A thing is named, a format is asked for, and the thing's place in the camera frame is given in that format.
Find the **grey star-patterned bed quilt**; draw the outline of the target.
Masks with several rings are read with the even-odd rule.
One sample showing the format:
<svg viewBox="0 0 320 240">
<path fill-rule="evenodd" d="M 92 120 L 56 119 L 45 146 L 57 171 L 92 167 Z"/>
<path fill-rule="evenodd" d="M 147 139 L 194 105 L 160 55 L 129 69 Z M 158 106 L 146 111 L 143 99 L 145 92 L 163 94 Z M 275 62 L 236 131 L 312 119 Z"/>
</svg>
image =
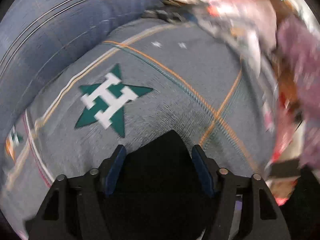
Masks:
<svg viewBox="0 0 320 240">
<path fill-rule="evenodd" d="M 272 68 L 245 38 L 195 23 L 146 18 L 113 31 L 81 57 L 37 37 L 1 80 L 1 210 L 27 237 L 60 175 L 98 166 L 117 145 L 132 152 L 173 129 L 242 176 L 264 172 L 275 140 L 278 90 Z"/>
</svg>

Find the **blue plaid bedding bundle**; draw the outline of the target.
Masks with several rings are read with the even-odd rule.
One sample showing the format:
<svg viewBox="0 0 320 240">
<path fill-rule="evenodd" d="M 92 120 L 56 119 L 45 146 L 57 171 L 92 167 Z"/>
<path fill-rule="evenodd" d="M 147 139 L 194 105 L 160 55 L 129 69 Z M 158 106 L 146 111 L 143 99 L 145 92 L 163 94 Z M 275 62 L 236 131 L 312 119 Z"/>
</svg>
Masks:
<svg viewBox="0 0 320 240">
<path fill-rule="evenodd" d="M 36 94 L 158 0 L 15 0 L 1 22 L 1 141 Z"/>
</svg>

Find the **purple floral cloth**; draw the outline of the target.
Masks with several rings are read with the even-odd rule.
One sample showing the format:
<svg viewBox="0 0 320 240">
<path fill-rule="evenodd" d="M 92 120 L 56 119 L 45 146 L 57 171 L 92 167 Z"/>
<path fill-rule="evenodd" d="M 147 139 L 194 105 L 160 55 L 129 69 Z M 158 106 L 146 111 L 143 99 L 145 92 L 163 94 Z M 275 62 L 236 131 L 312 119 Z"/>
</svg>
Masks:
<svg viewBox="0 0 320 240">
<path fill-rule="evenodd" d="M 304 120 L 302 166 L 319 169 L 319 38 L 296 16 L 284 20 L 277 32 L 278 47 L 293 71 Z"/>
</svg>

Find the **black pants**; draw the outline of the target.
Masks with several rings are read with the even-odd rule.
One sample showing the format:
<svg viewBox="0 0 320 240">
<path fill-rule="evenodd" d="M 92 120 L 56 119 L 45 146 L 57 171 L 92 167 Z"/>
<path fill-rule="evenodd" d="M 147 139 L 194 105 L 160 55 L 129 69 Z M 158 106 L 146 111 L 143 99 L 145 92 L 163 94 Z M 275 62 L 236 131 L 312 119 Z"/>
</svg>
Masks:
<svg viewBox="0 0 320 240">
<path fill-rule="evenodd" d="M 170 130 L 129 153 L 108 200 L 112 239 L 197 239 L 209 198 L 182 138 Z"/>
</svg>

